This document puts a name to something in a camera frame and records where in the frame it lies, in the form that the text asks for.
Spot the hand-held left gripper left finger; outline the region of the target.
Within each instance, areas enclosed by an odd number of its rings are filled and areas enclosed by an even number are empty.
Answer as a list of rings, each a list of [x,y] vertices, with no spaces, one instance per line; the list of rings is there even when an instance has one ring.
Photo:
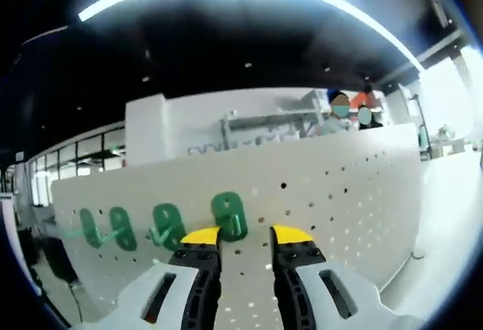
[[[116,308],[82,329],[213,329],[221,295],[219,227],[184,236],[168,263],[153,265],[119,294]]]

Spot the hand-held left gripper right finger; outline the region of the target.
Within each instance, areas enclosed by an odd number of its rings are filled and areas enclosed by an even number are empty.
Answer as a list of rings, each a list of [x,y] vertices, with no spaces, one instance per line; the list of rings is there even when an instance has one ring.
[[[274,292],[285,329],[391,329],[396,315],[377,287],[329,261],[314,239],[295,227],[270,228]]]

